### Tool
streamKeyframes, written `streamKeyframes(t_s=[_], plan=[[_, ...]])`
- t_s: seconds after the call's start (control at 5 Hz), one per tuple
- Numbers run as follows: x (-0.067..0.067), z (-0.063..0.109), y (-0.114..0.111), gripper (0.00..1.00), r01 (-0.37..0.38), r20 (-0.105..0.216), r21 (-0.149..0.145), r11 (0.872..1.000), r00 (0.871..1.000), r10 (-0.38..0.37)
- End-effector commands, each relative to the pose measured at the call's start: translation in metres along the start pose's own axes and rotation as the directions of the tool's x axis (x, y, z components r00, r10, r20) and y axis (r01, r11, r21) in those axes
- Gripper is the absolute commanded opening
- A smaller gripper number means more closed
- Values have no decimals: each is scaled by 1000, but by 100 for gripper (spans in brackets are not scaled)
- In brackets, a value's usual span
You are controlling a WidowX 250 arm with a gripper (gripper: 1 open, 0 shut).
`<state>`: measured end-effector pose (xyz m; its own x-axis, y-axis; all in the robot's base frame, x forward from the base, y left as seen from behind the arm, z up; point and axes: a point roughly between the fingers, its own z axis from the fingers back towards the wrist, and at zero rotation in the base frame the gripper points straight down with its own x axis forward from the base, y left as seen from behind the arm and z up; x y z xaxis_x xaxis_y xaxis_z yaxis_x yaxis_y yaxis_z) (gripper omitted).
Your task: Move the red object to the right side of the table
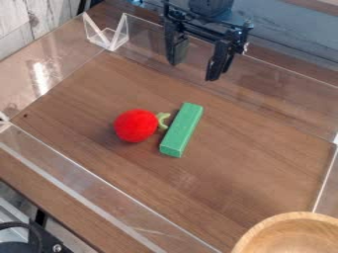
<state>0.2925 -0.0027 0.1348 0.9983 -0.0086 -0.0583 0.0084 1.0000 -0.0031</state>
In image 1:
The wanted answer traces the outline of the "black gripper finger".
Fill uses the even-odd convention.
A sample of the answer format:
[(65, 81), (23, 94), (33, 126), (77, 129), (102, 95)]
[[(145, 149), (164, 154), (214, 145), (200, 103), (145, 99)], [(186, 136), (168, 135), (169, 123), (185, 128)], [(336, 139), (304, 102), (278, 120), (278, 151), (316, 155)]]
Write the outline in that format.
[(173, 66), (181, 64), (188, 55), (189, 37), (176, 24), (166, 24), (166, 52), (168, 60)]
[(216, 81), (228, 72), (234, 60), (234, 48), (229, 41), (221, 40), (216, 43), (214, 54), (209, 59), (206, 69), (206, 81)]

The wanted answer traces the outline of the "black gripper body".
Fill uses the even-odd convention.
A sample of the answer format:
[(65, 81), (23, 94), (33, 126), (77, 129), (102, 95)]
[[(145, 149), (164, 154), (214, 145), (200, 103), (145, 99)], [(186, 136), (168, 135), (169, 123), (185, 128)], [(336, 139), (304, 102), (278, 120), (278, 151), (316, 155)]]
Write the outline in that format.
[(234, 52), (244, 54), (254, 23), (233, 11), (233, 6), (233, 2), (165, 2), (164, 14), (182, 32), (209, 42), (229, 41)]

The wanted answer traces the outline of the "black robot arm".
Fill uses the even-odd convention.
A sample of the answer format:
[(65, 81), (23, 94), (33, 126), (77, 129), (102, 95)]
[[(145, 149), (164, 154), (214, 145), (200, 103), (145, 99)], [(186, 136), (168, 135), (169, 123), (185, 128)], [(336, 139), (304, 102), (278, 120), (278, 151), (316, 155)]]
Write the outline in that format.
[(164, 0), (168, 61), (181, 64), (188, 55), (189, 37), (214, 44), (206, 67), (206, 81), (216, 81), (233, 64), (236, 54), (245, 54), (254, 23), (233, 12), (236, 0), (188, 0), (182, 7)]

